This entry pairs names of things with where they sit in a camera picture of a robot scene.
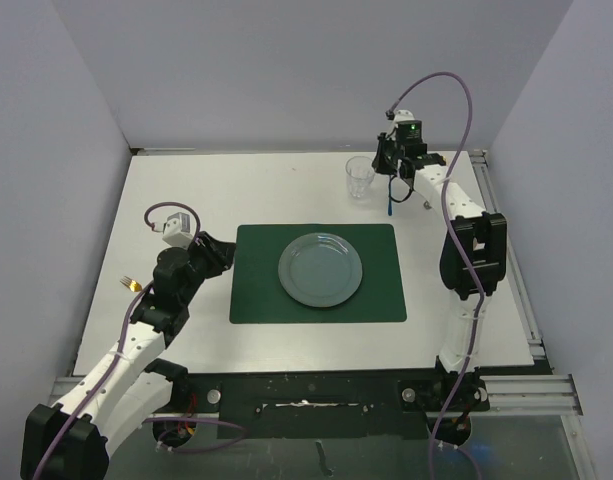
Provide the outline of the clear drinking glass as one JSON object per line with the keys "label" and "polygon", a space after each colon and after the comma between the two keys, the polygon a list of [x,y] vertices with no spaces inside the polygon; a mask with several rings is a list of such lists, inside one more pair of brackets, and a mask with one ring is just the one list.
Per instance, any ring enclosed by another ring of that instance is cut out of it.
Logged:
{"label": "clear drinking glass", "polygon": [[365,156],[351,157],[346,162],[345,172],[350,196],[355,199],[364,197],[375,176],[372,160]]}

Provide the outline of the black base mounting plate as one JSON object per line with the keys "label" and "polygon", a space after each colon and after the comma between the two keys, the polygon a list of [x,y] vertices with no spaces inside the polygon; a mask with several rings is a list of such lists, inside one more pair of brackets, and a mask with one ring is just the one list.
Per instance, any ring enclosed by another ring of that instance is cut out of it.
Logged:
{"label": "black base mounting plate", "polygon": [[219,420],[220,440],[425,439],[468,432],[469,415],[489,410],[484,380],[435,369],[199,374],[168,373],[171,399],[159,413]]}

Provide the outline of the dark green placemat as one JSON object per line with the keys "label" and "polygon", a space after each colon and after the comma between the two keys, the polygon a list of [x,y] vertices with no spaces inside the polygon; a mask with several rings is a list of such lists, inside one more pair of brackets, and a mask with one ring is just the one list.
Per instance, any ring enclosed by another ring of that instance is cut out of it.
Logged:
{"label": "dark green placemat", "polygon": [[[278,261],[296,238],[332,233],[359,253],[363,279],[346,302],[313,308],[282,288]],[[394,229],[390,224],[241,225],[237,229],[230,321],[233,324],[403,322],[407,318]]]}

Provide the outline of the blue metal fork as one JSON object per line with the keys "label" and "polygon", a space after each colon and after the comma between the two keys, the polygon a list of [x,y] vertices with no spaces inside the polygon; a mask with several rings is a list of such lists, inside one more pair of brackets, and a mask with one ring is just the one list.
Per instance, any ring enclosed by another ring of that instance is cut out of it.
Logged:
{"label": "blue metal fork", "polygon": [[392,180],[393,177],[389,176],[388,177],[388,189],[387,189],[387,197],[388,197],[388,204],[387,204],[387,215],[390,217],[393,214],[393,202],[392,202]]}

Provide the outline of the gold fork with green handle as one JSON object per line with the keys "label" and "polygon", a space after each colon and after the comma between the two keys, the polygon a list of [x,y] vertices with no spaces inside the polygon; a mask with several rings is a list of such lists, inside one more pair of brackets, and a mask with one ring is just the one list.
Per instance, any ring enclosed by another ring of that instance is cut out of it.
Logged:
{"label": "gold fork with green handle", "polygon": [[152,287],[152,283],[142,285],[137,280],[128,276],[122,276],[120,278],[120,284],[133,293],[148,292]]}

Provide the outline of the teal ceramic plate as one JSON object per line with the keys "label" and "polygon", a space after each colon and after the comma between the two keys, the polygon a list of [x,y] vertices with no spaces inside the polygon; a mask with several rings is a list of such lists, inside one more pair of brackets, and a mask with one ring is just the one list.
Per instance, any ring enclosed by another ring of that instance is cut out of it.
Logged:
{"label": "teal ceramic plate", "polygon": [[309,233],[283,250],[278,277],[284,291],[298,303],[331,308],[357,292],[363,265],[359,253],[346,239],[332,233]]}

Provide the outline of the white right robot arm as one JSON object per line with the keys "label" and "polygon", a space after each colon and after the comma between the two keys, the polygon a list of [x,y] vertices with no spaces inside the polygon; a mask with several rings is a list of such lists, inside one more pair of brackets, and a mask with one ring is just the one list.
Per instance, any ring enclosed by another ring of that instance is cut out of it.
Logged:
{"label": "white right robot arm", "polygon": [[389,113],[391,126],[378,135],[372,168],[391,181],[399,179],[419,194],[447,229],[440,278],[450,292],[452,318],[438,354],[447,372],[471,372],[486,306],[506,275],[507,221],[489,213],[453,180],[454,162],[430,153],[422,122],[408,110]]}

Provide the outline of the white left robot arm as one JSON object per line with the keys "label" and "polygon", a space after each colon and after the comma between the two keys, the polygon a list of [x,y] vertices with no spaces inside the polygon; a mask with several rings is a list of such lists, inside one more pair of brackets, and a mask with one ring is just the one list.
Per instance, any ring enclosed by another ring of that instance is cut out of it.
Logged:
{"label": "white left robot arm", "polygon": [[188,247],[158,254],[110,351],[67,394],[29,413],[22,478],[102,479],[117,447],[157,410],[189,404],[187,368],[160,356],[188,321],[200,286],[232,267],[235,249],[202,232]]}

